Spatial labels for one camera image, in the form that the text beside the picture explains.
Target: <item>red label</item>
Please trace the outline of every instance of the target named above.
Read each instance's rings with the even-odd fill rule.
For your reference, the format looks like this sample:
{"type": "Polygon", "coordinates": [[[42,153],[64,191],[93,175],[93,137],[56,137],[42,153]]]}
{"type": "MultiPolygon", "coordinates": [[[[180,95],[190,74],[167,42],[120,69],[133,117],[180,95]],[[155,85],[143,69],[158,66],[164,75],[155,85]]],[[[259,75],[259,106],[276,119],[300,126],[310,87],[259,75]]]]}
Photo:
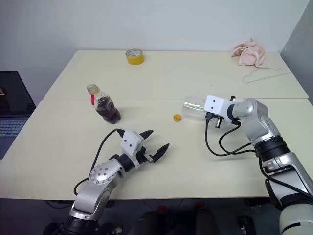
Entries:
{"type": "Polygon", "coordinates": [[[91,104],[94,105],[94,95],[91,94],[91,104]]]}
{"type": "Polygon", "coordinates": [[[159,207],[157,208],[157,212],[162,213],[162,212],[166,212],[167,208],[165,205],[159,205],[159,207]]]}

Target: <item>yellow tape roll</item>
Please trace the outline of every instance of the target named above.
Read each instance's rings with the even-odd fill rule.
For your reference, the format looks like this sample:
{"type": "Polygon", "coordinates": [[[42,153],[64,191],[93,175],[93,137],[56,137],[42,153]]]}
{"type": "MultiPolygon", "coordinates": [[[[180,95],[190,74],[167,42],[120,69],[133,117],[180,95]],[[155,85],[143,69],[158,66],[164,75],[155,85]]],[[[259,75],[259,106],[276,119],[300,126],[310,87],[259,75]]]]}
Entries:
{"type": "Polygon", "coordinates": [[[126,53],[128,63],[131,65],[140,65],[143,61],[143,53],[140,49],[130,49],[126,53]]]}

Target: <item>gray wall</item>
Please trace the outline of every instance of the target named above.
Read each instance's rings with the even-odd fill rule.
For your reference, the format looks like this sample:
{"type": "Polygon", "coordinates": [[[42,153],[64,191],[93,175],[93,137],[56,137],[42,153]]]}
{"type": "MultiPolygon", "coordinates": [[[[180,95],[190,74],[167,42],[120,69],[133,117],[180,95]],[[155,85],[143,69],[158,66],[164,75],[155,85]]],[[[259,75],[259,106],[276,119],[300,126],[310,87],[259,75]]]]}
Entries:
{"type": "Polygon", "coordinates": [[[281,56],[313,104],[313,0],[310,0],[281,56]]]}
{"type": "Polygon", "coordinates": [[[0,0],[0,71],[38,103],[78,49],[230,50],[253,35],[281,51],[308,2],[0,0]]]}

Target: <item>laptop keyboard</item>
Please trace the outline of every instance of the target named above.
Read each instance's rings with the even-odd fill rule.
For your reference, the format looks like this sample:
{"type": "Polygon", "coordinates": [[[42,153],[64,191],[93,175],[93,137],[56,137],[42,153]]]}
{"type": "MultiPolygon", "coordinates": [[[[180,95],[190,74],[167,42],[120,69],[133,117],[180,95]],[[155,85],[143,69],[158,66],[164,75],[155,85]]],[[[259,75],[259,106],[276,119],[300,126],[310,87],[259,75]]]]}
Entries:
{"type": "Polygon", "coordinates": [[[0,120],[0,137],[15,137],[27,120],[0,120]]]}

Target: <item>table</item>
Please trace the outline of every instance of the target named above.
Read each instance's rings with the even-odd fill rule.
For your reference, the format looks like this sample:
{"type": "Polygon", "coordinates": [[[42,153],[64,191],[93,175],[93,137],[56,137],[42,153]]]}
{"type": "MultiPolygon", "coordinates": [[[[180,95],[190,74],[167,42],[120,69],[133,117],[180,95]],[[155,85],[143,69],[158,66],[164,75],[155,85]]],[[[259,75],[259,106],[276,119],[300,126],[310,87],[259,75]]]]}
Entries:
{"type": "MultiPolygon", "coordinates": [[[[313,109],[306,99],[260,99],[308,174],[313,177],[311,134],[313,109]]],[[[111,199],[201,198],[268,196],[264,177],[253,154],[219,158],[204,143],[205,122],[184,118],[182,100],[115,100],[122,119],[111,125],[93,110],[89,100],[43,100],[21,130],[0,163],[0,197],[72,200],[74,185],[88,175],[103,137],[113,128],[138,132],[153,129],[148,151],[170,143],[167,153],[155,164],[146,164],[113,192],[111,199]]],[[[218,149],[218,137],[230,129],[209,129],[209,142],[218,149]]],[[[98,163],[121,153],[121,138],[113,135],[104,145],[98,163]]],[[[238,130],[225,138],[229,149],[247,143],[238,130]]]]}
{"type": "MultiPolygon", "coordinates": [[[[97,84],[113,100],[184,99],[208,94],[241,99],[308,98],[292,73],[243,83],[243,76],[256,68],[238,66],[238,57],[231,58],[229,52],[144,51],[144,55],[145,62],[133,66],[127,63],[124,51],[77,51],[44,99],[89,99],[89,83],[97,84]]],[[[266,63],[289,71],[277,52],[266,53],[266,63]]],[[[286,71],[264,69],[253,77],[282,73],[286,71]]]]}

